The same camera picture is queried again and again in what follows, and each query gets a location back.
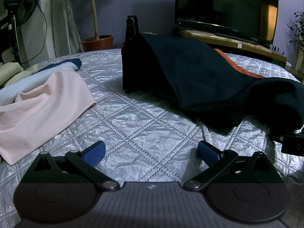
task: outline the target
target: wooden tv stand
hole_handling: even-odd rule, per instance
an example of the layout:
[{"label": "wooden tv stand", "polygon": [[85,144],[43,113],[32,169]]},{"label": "wooden tv stand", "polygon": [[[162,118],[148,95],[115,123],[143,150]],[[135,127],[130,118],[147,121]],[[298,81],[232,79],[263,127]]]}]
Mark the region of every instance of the wooden tv stand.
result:
[{"label": "wooden tv stand", "polygon": [[279,65],[282,68],[285,68],[286,66],[286,57],[261,45],[254,45],[236,39],[229,39],[217,36],[213,33],[191,29],[175,28],[174,31],[179,36],[198,39],[199,41],[204,42],[212,46],[213,48],[219,48],[225,53],[233,53],[257,58],[263,61]]}]

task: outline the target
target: folded clothing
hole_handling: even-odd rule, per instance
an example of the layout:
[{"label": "folded clothing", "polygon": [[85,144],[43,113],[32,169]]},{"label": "folded clothing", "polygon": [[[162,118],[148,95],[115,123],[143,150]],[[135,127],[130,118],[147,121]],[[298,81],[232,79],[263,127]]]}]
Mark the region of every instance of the folded clothing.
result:
[{"label": "folded clothing", "polygon": [[79,58],[72,58],[72,59],[64,60],[64,61],[59,62],[59,63],[52,63],[52,64],[49,64],[49,65],[47,65],[46,67],[44,67],[44,68],[40,69],[39,71],[37,71],[37,73],[39,73],[39,72],[41,72],[41,71],[44,71],[44,70],[46,70],[46,69],[50,69],[50,68],[59,66],[59,65],[61,65],[61,64],[63,64],[63,63],[73,63],[73,64],[75,64],[75,65],[78,67],[78,69],[80,69],[80,67],[81,67],[81,65],[82,65],[82,62],[81,62],[81,60],[80,60]]},{"label": "folded clothing", "polygon": [[35,64],[35,65],[31,66],[30,68],[28,68],[27,70],[22,71],[18,74],[15,74],[13,77],[9,78],[6,82],[4,82],[2,84],[2,86],[7,87],[17,81],[20,81],[26,77],[31,76],[32,74],[36,73],[38,70],[39,70],[39,65]]},{"label": "folded clothing", "polygon": [[165,91],[214,127],[238,126],[245,115],[280,129],[303,126],[301,83],[240,71],[223,52],[196,39],[138,34],[121,54],[124,90]]},{"label": "folded clothing", "polygon": [[0,106],[0,155],[10,165],[17,163],[94,104],[87,84],[72,68],[53,72],[45,84]]},{"label": "folded clothing", "polygon": [[74,70],[78,69],[78,67],[75,64],[71,62],[67,62],[58,65],[56,67],[47,69],[45,71],[42,71],[40,73],[33,74],[16,83],[13,83],[7,87],[2,88],[0,90],[0,106],[14,103],[18,93],[20,92],[26,93],[38,86],[43,85],[53,72],[65,68],[73,68]]},{"label": "folded clothing", "polygon": [[0,67],[0,86],[15,74],[23,71],[19,63],[6,63]]}]

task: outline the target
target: beige cloth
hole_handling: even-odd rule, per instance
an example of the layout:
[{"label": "beige cloth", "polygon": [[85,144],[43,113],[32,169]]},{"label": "beige cloth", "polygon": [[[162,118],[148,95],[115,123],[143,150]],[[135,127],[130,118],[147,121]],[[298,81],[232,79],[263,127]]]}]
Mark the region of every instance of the beige cloth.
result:
[{"label": "beige cloth", "polygon": [[28,68],[27,70],[22,71],[18,74],[15,74],[13,77],[9,78],[6,82],[4,82],[2,84],[2,87],[7,87],[17,81],[20,81],[26,77],[29,77],[32,74],[36,73],[38,70],[39,70],[39,65],[35,64],[35,65],[31,66],[30,68]]},{"label": "beige cloth", "polygon": [[10,165],[17,163],[94,104],[87,84],[72,68],[53,72],[42,86],[0,106],[0,155]]},{"label": "beige cloth", "polygon": [[19,63],[6,63],[0,67],[0,86],[10,77],[23,71]]}]

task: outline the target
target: round pad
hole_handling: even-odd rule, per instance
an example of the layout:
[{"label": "round pad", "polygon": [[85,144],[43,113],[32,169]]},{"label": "round pad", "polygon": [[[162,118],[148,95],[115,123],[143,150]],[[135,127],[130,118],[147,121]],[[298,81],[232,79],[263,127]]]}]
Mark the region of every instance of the round pad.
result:
[{"label": "round pad", "polygon": [[280,218],[289,202],[283,183],[211,183],[206,193],[216,211],[244,223]]},{"label": "round pad", "polygon": [[58,223],[87,211],[96,198],[93,184],[77,175],[65,177],[74,183],[20,183],[14,193],[20,216],[41,223]]}]

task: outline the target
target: orange fabric lining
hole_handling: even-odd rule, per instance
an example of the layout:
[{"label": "orange fabric lining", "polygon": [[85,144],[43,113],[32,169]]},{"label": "orange fabric lining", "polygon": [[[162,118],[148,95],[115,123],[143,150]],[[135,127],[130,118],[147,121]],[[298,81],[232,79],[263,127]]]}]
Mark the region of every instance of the orange fabric lining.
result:
[{"label": "orange fabric lining", "polygon": [[238,66],[234,61],[232,61],[229,57],[226,56],[226,54],[221,51],[220,49],[215,49],[223,58],[225,58],[225,60],[237,71],[243,73],[243,74],[247,74],[247,75],[250,75],[252,77],[255,77],[255,78],[264,78],[263,76],[260,76],[258,74],[254,74],[254,73],[251,73],[249,71],[247,71],[246,69],[243,69],[242,67]]}]

